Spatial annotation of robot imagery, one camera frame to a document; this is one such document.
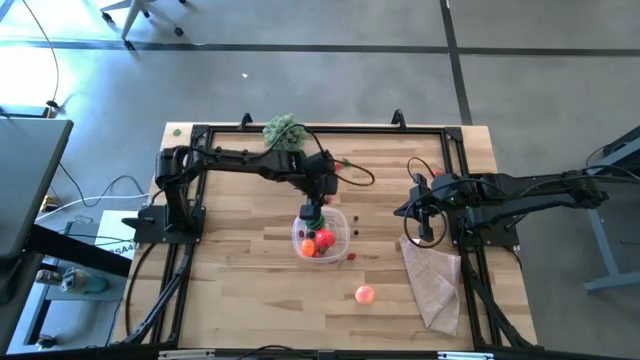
black desk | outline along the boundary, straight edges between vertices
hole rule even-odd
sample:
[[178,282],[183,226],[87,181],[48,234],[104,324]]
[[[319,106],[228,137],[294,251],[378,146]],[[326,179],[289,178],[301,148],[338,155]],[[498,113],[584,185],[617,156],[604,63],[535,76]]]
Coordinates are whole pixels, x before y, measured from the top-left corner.
[[0,119],[0,354],[44,255],[120,276],[129,272],[130,260],[33,224],[72,127],[64,120]]

gray floor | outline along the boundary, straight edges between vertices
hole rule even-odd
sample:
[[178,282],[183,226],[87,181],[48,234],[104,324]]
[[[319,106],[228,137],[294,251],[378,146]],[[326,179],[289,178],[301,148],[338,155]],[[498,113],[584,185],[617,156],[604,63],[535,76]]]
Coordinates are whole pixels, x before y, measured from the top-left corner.
[[[46,1],[33,2],[47,6]],[[436,0],[295,4],[276,0],[268,1],[269,6],[244,0],[216,2],[217,8],[213,2],[191,2],[195,14],[187,16],[181,10],[173,14],[182,16],[178,20],[185,22],[190,36],[207,42],[446,44]],[[461,46],[638,46],[640,21],[634,14],[640,3],[635,1],[451,0],[450,4]],[[37,28],[17,13],[9,13],[0,30],[11,24],[12,16],[14,21],[22,19],[22,32],[0,32],[0,37],[38,36]],[[219,21],[207,22],[209,16],[218,16]],[[47,19],[54,28],[52,37],[72,36],[72,25],[54,20]],[[138,40],[177,41],[168,40],[163,26],[141,18],[133,34]],[[98,25],[87,28],[93,30],[79,38],[102,31]],[[113,38],[108,28],[103,35],[95,38]],[[58,99],[66,111],[62,116],[76,123],[63,163],[90,195],[123,173],[146,187],[168,121],[239,121],[249,111],[259,121],[293,112],[303,121],[386,123],[399,107],[413,124],[460,124],[447,55],[118,50],[58,50],[57,54]],[[48,99],[55,80],[49,55],[47,49],[0,47],[0,58],[9,64],[0,69],[0,76],[12,84],[0,87],[0,99],[32,104]],[[461,63],[473,122],[490,127],[503,172],[527,175],[579,168],[593,149],[639,123],[640,58],[463,56]],[[58,173],[53,184],[63,200],[76,199],[64,174]],[[114,193],[133,194],[134,188],[121,183]],[[75,215],[98,220],[104,209],[139,206],[136,200],[105,201],[94,209],[72,208],[43,224],[58,229]],[[518,230],[539,343],[554,350],[638,357],[640,285],[594,296],[583,291],[583,282],[604,275],[586,214],[548,210],[530,215]],[[636,260],[640,246],[614,241],[624,269],[640,270]],[[98,323],[108,321],[115,311],[113,304],[100,305],[98,311],[76,305],[71,307],[78,316],[97,314]],[[50,332],[55,332],[61,320],[47,321],[54,329]],[[87,329],[94,323],[89,322]],[[100,338],[76,344],[97,344]],[[101,338],[105,340],[106,332]],[[12,350],[24,349],[15,344]]]

white cable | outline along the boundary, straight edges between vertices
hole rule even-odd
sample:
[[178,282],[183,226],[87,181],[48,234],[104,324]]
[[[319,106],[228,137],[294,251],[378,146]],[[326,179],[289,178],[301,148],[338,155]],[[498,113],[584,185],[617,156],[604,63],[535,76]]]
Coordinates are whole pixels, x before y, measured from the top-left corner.
[[[42,25],[40,25],[40,21],[38,21],[38,18],[31,10],[31,7],[29,7],[29,4],[27,4],[27,1],[22,0],[22,3],[24,4],[24,6],[27,7],[27,10],[29,10],[31,17],[33,17],[33,20],[36,21],[36,24],[38,24],[38,27],[40,28],[42,35],[47,40],[47,44],[49,44],[49,49],[51,49],[51,54],[53,55],[53,62],[56,64],[56,87],[53,90],[53,98],[51,98],[51,100],[56,101],[56,96],[58,95],[58,86],[60,85],[60,67],[58,66],[58,58],[56,57],[56,52],[53,50],[53,45],[51,44],[51,41],[49,40],[47,33],[42,28]],[[47,114],[47,117],[50,117],[50,116],[51,116],[51,108],[49,108],[49,113]]]
[[[146,197],[149,196],[149,194],[142,194],[142,195],[128,195],[128,196],[92,196],[92,197],[88,197],[88,198],[84,198],[84,200],[96,200],[96,199],[137,199],[137,198],[141,198],[141,197]],[[66,205],[62,205],[59,208],[53,210],[52,212],[48,213],[48,214],[44,214],[42,216],[39,216],[36,218],[36,221],[42,220],[44,218],[46,218],[49,215],[53,215],[55,213],[57,213],[58,211],[64,209],[64,208],[68,208],[71,205],[75,205],[79,202],[82,202],[82,199],[80,200],[76,200],[73,202],[70,202]]]

plastic bowl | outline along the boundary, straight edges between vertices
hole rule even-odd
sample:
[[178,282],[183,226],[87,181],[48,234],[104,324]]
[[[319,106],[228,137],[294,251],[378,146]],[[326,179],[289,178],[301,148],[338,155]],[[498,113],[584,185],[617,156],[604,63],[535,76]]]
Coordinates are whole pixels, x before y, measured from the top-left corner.
[[304,256],[300,252],[302,241],[306,238],[306,235],[304,237],[300,237],[300,230],[304,231],[305,234],[309,231],[304,220],[300,220],[299,217],[296,217],[292,227],[293,247],[296,248],[298,256],[314,263],[330,263],[332,261],[340,260],[340,258],[342,258],[349,249],[351,230],[349,230],[349,223],[344,215],[342,215],[342,212],[338,209],[323,206],[322,215],[324,215],[324,227],[331,230],[331,232],[336,236],[336,243],[327,249],[327,252],[325,252],[322,257],[314,258]]

wooden tabletop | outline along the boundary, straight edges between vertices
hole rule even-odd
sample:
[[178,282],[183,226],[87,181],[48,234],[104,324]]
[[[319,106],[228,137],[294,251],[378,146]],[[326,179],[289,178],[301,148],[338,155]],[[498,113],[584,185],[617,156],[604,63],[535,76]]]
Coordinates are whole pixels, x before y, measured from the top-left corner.
[[[192,125],[167,124],[162,147],[188,145]],[[176,129],[181,135],[174,135]],[[488,128],[462,129],[470,171],[496,172]],[[407,201],[412,186],[405,168],[409,157],[418,156],[434,170],[444,170],[439,138],[402,134],[321,134],[319,138],[334,157],[347,158],[376,175],[371,187],[341,182],[331,204],[344,213],[352,231],[359,230],[358,236],[351,237],[349,250],[357,258],[338,268],[337,263],[313,264],[296,255],[291,225],[305,197],[290,184],[277,184],[253,174],[210,172],[204,199],[205,233],[196,248],[180,347],[280,344],[301,349],[471,349],[461,283],[457,336],[425,328],[398,245],[402,219],[392,215]],[[264,149],[262,134],[216,134],[214,145]],[[316,152],[314,146],[308,141],[307,153]],[[420,166],[414,165],[413,171],[426,174]],[[343,170],[341,174],[362,177],[355,170]],[[163,201],[159,197],[156,203]],[[359,217],[357,222],[353,220],[355,215]],[[432,226],[437,234],[442,231],[442,223],[434,219]],[[415,232],[417,223],[410,221],[410,227]],[[134,265],[144,248],[136,252]],[[448,236],[436,249],[456,253]],[[131,299],[134,328],[158,296],[166,251],[166,245],[156,246],[141,267]],[[504,249],[487,248],[486,252],[496,302],[520,333],[535,343],[518,263]],[[372,305],[359,305],[354,300],[356,289],[363,284],[376,291]],[[114,340],[125,336],[123,313]],[[488,339],[484,309],[480,309],[480,317]],[[168,324],[171,318],[167,316],[165,322]]]

